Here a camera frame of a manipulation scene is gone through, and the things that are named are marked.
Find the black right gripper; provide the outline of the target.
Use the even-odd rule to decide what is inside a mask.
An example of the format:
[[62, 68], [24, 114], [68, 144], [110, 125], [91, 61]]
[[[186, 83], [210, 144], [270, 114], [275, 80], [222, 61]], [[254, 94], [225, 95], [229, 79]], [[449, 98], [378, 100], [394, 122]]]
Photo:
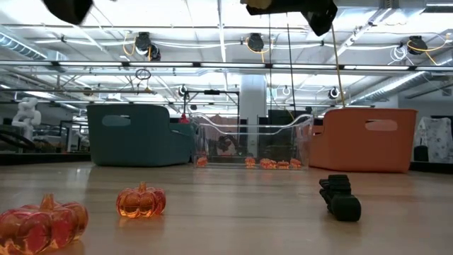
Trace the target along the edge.
[[338, 11], [333, 0], [273, 0], [266, 9], [252, 8], [246, 0], [246, 9], [251, 15], [298, 12], [303, 9], [303, 17], [317, 36], [322, 36], [331, 29]]

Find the long white light bar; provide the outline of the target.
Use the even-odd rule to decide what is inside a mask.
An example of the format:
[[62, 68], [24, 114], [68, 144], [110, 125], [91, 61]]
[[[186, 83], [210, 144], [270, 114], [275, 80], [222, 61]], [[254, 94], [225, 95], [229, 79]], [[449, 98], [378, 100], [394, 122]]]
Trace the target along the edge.
[[[334, 70], [334, 64], [258, 64], [233, 62], [76, 62], [76, 61], [15, 61], [0, 60], [1, 66], [41, 67], [171, 67], [171, 68], [215, 68], [215, 69], [300, 69]], [[391, 66], [340, 64], [339, 70], [390, 71], [390, 72], [453, 72], [453, 66]]]

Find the clear plastic bin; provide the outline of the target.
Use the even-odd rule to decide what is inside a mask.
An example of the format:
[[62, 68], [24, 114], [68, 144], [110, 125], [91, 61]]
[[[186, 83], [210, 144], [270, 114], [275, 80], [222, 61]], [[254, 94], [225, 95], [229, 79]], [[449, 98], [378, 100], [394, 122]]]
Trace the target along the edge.
[[[194, 132], [195, 152], [193, 161], [199, 157], [207, 157], [209, 168], [246, 169], [245, 158], [256, 160], [254, 169], [260, 167], [261, 159], [271, 159], [277, 163], [298, 159], [301, 169], [267, 169], [267, 170], [302, 170], [309, 166], [310, 131], [314, 119], [303, 114], [284, 125], [250, 124], [246, 120], [240, 123], [220, 124], [202, 113], [190, 116], [190, 124]], [[233, 135], [238, 142], [237, 156], [219, 156], [216, 141], [219, 136]]]

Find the person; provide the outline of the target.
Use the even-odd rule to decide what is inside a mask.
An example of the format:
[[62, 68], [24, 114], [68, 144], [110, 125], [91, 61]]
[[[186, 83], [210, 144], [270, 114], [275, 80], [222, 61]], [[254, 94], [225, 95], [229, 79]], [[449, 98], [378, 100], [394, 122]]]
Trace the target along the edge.
[[237, 156], [238, 142], [233, 135], [222, 135], [216, 141], [216, 151], [219, 156]]

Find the orange plastic bin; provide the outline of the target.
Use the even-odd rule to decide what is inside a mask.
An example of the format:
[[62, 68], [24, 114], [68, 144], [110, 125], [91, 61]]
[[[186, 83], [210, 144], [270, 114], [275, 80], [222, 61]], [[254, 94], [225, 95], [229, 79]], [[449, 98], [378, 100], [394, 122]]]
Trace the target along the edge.
[[309, 166], [333, 171], [406, 173], [417, 111], [401, 108], [330, 110], [313, 126]]

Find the teal plastic bin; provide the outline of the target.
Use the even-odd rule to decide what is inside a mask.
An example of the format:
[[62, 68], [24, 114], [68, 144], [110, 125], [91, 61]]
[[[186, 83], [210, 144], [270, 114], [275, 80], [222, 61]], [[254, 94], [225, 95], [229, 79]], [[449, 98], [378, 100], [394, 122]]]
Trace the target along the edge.
[[190, 131], [172, 127], [163, 106], [94, 104], [87, 117], [91, 160], [98, 166], [171, 166], [192, 156]]

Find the white patterned cloth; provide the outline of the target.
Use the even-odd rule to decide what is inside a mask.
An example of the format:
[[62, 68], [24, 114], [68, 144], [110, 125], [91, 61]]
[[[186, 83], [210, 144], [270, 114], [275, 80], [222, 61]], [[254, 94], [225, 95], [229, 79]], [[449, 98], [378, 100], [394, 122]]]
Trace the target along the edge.
[[429, 163], [453, 164], [452, 121], [422, 117], [415, 131], [414, 147], [428, 147]]

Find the black bulky object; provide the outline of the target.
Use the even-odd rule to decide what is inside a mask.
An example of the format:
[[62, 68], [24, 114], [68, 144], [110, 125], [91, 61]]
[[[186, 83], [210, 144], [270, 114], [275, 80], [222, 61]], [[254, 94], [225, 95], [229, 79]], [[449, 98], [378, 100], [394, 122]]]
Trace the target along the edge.
[[413, 148], [413, 161], [429, 162], [428, 147], [425, 145], [418, 145]]

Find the black curved tube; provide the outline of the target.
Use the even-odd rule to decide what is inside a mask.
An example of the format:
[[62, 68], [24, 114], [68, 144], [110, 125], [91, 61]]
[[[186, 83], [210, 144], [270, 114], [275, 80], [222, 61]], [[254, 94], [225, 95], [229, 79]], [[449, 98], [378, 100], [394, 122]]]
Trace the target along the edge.
[[8, 130], [0, 130], [0, 151], [19, 149], [34, 150], [35, 144], [22, 135]]

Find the black metal stand frame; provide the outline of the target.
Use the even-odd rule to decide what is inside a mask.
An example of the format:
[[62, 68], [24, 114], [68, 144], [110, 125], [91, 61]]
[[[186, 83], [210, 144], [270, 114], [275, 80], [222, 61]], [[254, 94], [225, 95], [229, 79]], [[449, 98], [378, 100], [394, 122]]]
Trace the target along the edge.
[[[191, 98], [188, 98], [190, 94], [194, 94], [193, 98], [195, 98], [198, 94], [204, 94], [204, 95], [210, 95], [210, 96], [218, 96], [221, 94], [226, 94], [228, 98], [230, 98], [237, 106], [237, 123], [240, 123], [240, 92], [239, 91], [220, 91], [220, 90], [214, 90], [214, 89], [208, 89], [208, 90], [203, 90], [203, 91], [193, 91], [193, 90], [186, 90], [183, 92], [183, 113], [186, 113], [186, 107], [191, 100]], [[230, 96], [231, 94], [235, 94], [238, 97], [238, 101], [234, 101], [232, 97]]]

